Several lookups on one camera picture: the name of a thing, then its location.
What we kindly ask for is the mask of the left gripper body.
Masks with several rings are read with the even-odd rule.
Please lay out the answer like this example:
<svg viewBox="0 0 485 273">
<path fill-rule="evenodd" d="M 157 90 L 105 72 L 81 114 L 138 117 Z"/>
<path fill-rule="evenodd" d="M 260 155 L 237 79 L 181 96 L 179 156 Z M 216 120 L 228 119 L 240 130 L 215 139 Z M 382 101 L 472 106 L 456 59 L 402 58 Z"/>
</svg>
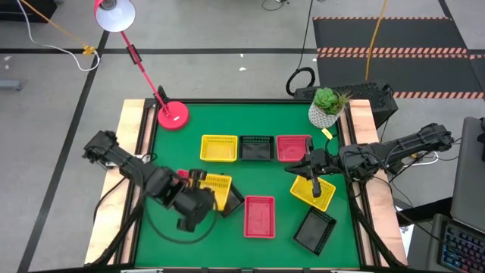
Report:
<svg viewBox="0 0 485 273">
<path fill-rule="evenodd" d="M 200 189 L 200 182 L 206 178 L 207 171 L 202 169 L 190 169 L 189 178 L 180 177 L 178 180 L 184 184 L 183 191 L 177 196 L 174 208 L 183 216 L 177 221 L 177 228 L 182 231 L 194 232 L 208 213 L 204 211 L 206 202 L 203 191 L 209 188 Z"/>
</svg>

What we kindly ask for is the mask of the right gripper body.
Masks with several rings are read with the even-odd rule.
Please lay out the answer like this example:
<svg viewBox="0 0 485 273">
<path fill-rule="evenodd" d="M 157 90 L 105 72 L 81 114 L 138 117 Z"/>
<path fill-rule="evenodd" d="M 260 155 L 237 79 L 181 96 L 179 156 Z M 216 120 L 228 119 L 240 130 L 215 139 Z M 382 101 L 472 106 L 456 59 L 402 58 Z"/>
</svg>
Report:
<svg viewBox="0 0 485 273">
<path fill-rule="evenodd" d="M 312 195 L 314 198 L 321 196 L 321 185 L 318 178 L 322 174 L 327 174 L 327 168 L 333 164 L 332 156 L 325 148 L 315 149 L 311 137 L 305 140 L 305 162 L 307 175 L 306 178 L 311 181 Z"/>
</svg>

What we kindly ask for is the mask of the yellow plastic slotted basket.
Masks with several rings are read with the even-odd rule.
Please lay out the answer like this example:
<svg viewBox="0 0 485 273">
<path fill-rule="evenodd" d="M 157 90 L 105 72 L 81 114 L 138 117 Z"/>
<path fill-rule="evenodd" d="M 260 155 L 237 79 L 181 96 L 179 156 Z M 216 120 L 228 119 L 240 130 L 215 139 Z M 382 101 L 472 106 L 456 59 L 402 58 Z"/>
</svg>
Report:
<svg viewBox="0 0 485 273">
<path fill-rule="evenodd" d="M 304 177 L 297 176 L 293 185 L 290 188 L 290 193 L 297 199 L 304 203 L 322 211 L 327 211 L 327 208 L 336 191 L 336 187 L 327 181 L 318 178 L 321 195 L 319 197 L 313 196 L 313 183 Z"/>
<path fill-rule="evenodd" d="M 203 135 L 200 159 L 205 162 L 235 162 L 238 156 L 238 136 Z"/>
<path fill-rule="evenodd" d="M 200 182 L 200 189 L 209 188 L 213 193 L 217 205 L 214 207 L 218 211 L 223 211 L 227 203 L 227 198 L 232 184 L 232 177 L 221 174 L 207 174 L 206 178 Z"/>
</svg>

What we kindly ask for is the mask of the black plastic slotted basket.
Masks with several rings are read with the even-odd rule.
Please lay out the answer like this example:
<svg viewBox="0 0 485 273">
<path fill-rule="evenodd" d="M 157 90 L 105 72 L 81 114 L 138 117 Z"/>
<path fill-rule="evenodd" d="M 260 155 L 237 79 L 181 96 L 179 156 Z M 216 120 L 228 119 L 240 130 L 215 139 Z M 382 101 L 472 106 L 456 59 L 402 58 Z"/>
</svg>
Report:
<svg viewBox="0 0 485 273">
<path fill-rule="evenodd" d="M 233 214 L 243 203 L 245 202 L 245 198 L 239 192 L 239 190 L 232 184 L 230 186 L 230 192 L 227 197 L 226 205 L 224 206 L 224 210 L 221 212 L 221 216 L 223 218 L 229 217 Z"/>
<path fill-rule="evenodd" d="M 243 161 L 272 161 L 273 136 L 239 136 L 239 158 Z"/>
<path fill-rule="evenodd" d="M 336 219 L 311 207 L 293 239 L 311 253 L 319 256 L 335 226 Z"/>
</svg>

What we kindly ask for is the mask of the green table mat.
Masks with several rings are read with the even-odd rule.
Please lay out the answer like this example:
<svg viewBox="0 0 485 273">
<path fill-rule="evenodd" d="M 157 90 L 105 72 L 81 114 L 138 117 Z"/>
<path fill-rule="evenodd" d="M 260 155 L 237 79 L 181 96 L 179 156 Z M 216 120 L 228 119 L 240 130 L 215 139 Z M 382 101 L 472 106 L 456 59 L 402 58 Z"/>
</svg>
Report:
<svg viewBox="0 0 485 273">
<path fill-rule="evenodd" d="M 339 148 L 338 140 L 328 142 L 308 119 L 307 105 L 245 104 L 191 105 L 189 123 L 178 131 L 158 128 L 154 152 L 160 166 L 175 171 L 204 169 L 225 174 L 244 196 L 272 196 L 275 200 L 274 239 L 247 238 L 243 233 L 244 210 L 238 208 L 227 218 L 209 214 L 195 231 L 176 227 L 179 215 L 151 199 L 142 220 L 136 265 L 139 267 L 231 267 L 231 268 L 356 268 L 357 245 L 343 178 L 330 175 L 336 191 L 327 213 L 336 219 L 321 254 L 316 256 L 294 241 L 308 205 L 290 193 L 295 176 L 278 160 L 270 162 L 204 162 L 200 159 L 202 136 L 220 135 L 310 135 L 316 147 Z"/>
</svg>

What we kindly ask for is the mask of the potted succulent plant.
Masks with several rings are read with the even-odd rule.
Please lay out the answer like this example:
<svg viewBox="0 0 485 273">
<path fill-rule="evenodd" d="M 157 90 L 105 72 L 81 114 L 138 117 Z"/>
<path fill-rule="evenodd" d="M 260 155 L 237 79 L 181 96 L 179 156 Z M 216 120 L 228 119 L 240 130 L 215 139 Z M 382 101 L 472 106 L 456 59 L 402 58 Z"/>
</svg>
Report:
<svg viewBox="0 0 485 273">
<path fill-rule="evenodd" d="M 351 97 L 349 93 L 340 94 L 329 87 L 317 89 L 308 110 L 308 119 L 320 129 L 333 126 Z"/>
</svg>

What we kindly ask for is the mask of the wooden side board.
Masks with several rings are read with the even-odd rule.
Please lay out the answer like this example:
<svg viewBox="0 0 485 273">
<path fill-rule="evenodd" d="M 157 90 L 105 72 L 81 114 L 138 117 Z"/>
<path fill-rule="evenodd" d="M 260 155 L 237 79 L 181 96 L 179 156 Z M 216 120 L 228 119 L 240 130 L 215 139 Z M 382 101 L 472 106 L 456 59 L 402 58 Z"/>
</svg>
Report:
<svg viewBox="0 0 485 273">
<path fill-rule="evenodd" d="M 150 150 L 151 133 L 156 128 L 155 106 L 147 99 L 127 99 L 123 103 L 116 130 L 122 149 L 134 155 Z M 85 263 L 94 262 L 105 251 L 126 222 L 139 198 L 139 187 L 124 180 L 116 168 L 107 171 L 102 188 L 106 196 L 96 210 Z"/>
<path fill-rule="evenodd" d="M 370 102 L 356 99 L 351 100 L 349 105 L 357 143 L 377 142 L 379 139 Z M 366 183 L 366 190 L 375 231 L 393 255 L 407 265 L 393 195 L 384 170 L 380 169 L 375 178 Z"/>
</svg>

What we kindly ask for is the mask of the black perforated computer case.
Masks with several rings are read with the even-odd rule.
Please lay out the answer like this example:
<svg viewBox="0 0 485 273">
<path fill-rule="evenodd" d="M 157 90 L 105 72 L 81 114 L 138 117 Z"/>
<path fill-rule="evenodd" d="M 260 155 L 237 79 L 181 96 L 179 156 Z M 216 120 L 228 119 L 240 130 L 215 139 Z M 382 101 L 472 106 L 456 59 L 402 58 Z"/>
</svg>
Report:
<svg viewBox="0 0 485 273">
<path fill-rule="evenodd" d="M 351 99 L 367 99 L 370 102 L 376 128 L 385 124 L 399 109 L 393 98 L 393 89 L 385 83 L 359 83 L 346 86 L 335 86 L 332 90 L 348 93 Z"/>
</svg>

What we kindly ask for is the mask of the red desk lamp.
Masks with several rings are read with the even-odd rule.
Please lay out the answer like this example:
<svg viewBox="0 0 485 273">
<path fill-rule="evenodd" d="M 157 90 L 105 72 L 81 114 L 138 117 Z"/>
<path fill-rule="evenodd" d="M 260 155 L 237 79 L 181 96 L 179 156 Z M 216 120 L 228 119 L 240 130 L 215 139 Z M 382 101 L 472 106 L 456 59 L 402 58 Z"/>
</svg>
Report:
<svg viewBox="0 0 485 273">
<path fill-rule="evenodd" d="M 142 65 L 142 59 L 126 33 L 136 19 L 136 8 L 131 0 L 95 0 L 94 16 L 97 24 L 110 33 L 119 33 L 127 45 L 132 62 L 138 66 L 156 101 L 160 105 L 158 123 L 166 130 L 180 130 L 189 121 L 189 109 L 182 102 L 171 101 L 162 86 L 155 87 L 152 79 Z"/>
</svg>

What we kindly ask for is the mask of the black floor mat striped edge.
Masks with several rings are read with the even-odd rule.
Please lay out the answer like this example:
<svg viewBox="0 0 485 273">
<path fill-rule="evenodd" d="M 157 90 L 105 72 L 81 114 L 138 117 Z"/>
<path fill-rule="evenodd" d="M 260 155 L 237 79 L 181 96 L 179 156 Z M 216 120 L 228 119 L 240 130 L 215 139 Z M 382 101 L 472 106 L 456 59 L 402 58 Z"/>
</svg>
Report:
<svg viewBox="0 0 485 273">
<path fill-rule="evenodd" d="M 384 55 L 366 63 L 365 57 L 322 54 L 320 85 L 375 82 L 390 85 L 400 99 L 485 99 L 467 55 Z"/>
<path fill-rule="evenodd" d="M 468 51 L 455 22 L 448 17 L 314 17 L 320 53 L 364 54 L 420 52 L 464 54 Z"/>
</svg>

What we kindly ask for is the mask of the black backlit keyboard laptop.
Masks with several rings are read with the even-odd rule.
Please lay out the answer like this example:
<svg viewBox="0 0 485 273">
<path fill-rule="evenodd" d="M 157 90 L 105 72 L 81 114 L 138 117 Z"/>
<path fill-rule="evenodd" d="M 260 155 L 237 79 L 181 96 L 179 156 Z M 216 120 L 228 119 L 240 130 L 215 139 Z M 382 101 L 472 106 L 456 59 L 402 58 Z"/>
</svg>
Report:
<svg viewBox="0 0 485 273">
<path fill-rule="evenodd" d="M 427 270 L 485 273 L 485 233 L 441 214 L 433 217 L 431 233 Z"/>
</svg>

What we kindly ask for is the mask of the grey floor object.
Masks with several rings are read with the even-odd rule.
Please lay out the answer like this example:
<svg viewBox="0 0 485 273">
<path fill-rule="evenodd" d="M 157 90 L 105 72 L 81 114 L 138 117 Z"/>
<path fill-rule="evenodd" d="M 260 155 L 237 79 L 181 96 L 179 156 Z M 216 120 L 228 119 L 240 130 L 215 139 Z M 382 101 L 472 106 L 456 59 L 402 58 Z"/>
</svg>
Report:
<svg viewBox="0 0 485 273">
<path fill-rule="evenodd" d="M 0 90 L 21 91 L 24 85 L 23 80 L 0 80 Z"/>
</svg>

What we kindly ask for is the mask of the black floor box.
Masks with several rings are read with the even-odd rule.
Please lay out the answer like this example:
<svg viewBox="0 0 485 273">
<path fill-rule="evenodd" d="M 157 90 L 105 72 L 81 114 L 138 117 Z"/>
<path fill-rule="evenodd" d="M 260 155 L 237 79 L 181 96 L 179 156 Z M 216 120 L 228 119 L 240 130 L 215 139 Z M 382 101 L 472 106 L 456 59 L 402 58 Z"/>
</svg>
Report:
<svg viewBox="0 0 485 273">
<path fill-rule="evenodd" d="M 33 6 L 37 11 L 41 14 L 45 15 L 48 19 L 52 17 L 55 13 L 58 5 L 55 3 L 54 0 L 25 0 L 31 6 Z M 21 3 L 23 9 L 25 10 L 27 17 L 30 22 L 34 23 L 44 23 L 46 24 L 47 21 L 44 20 L 41 16 L 35 13 L 29 6 Z M 6 21 L 25 21 L 25 17 L 23 12 L 21 11 L 17 0 L 0 0 L 0 20 Z"/>
</svg>

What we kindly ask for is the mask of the black diagonal frame strut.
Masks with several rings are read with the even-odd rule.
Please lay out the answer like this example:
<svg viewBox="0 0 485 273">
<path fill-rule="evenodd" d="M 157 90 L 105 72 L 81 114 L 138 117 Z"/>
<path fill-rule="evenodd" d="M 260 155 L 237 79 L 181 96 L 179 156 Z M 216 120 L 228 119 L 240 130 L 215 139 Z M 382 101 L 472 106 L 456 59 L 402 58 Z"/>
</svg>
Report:
<svg viewBox="0 0 485 273">
<path fill-rule="evenodd" d="M 370 241 L 376 246 L 377 250 L 383 256 L 384 260 L 390 267 L 395 268 L 405 268 L 406 265 L 401 263 L 391 252 L 391 250 L 385 245 L 385 243 L 380 239 L 377 232 L 374 230 L 373 226 L 370 222 L 366 219 L 362 210 L 358 207 L 358 203 L 355 200 L 355 196 L 353 195 L 353 186 L 352 182 L 348 182 L 348 191 L 349 191 L 349 205 L 350 211 L 355 214 L 355 218 L 359 224 L 362 225 L 364 230 L 367 232 L 368 236 L 370 237 Z"/>
<path fill-rule="evenodd" d="M 116 233 L 116 235 L 114 236 L 113 240 L 110 242 L 108 247 L 102 252 L 100 257 L 98 257 L 94 262 L 90 263 L 91 266 L 108 264 L 111 257 L 117 251 L 119 245 L 123 242 L 130 227 L 142 214 L 142 210 L 143 210 L 143 204 L 139 203 L 135 206 L 135 208 L 127 218 L 127 221 L 121 226 L 120 230 Z"/>
</svg>

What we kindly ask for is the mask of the black metal table frame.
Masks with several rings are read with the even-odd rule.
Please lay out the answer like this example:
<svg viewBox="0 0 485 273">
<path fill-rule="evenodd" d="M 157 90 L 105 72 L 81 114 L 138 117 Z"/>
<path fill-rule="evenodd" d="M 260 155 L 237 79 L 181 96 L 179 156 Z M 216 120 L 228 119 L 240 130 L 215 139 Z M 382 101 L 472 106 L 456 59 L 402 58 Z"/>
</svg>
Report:
<svg viewBox="0 0 485 273">
<path fill-rule="evenodd" d="M 187 101 L 187 105 L 190 108 L 191 105 L 214 105 L 214 104 L 222 104 L 222 105 L 245 105 L 245 104 L 284 104 L 284 105 L 307 105 L 307 102 L 299 102 L 294 99 L 190 99 Z M 155 125 L 156 128 L 151 133 L 150 139 L 150 150 L 149 153 L 154 152 L 154 144 L 155 144 L 155 133 L 158 128 L 161 128 L 158 125 L 158 122 L 155 118 Z M 355 242 L 357 245 L 358 251 L 358 259 L 359 265 L 356 268 L 231 268 L 231 267 L 139 267 L 136 265 L 136 254 L 139 244 L 139 235 L 142 226 L 142 220 L 139 220 L 135 228 L 130 232 L 130 241 L 126 243 L 124 249 L 124 256 L 123 259 L 125 262 L 131 262 L 136 268 L 141 269 L 161 269 L 163 273 L 175 273 L 175 272 L 182 272 L 182 273 L 228 273 L 232 271 L 236 271 L 238 273 L 329 273 L 332 270 L 350 270 L 356 271 L 359 270 L 360 267 L 370 263 L 373 259 L 372 252 L 369 248 L 368 241 L 362 238 L 361 236 L 361 229 L 357 226 L 355 218 L 352 216 L 350 211 L 351 218 L 352 218 L 352 226 L 355 234 Z"/>
</svg>

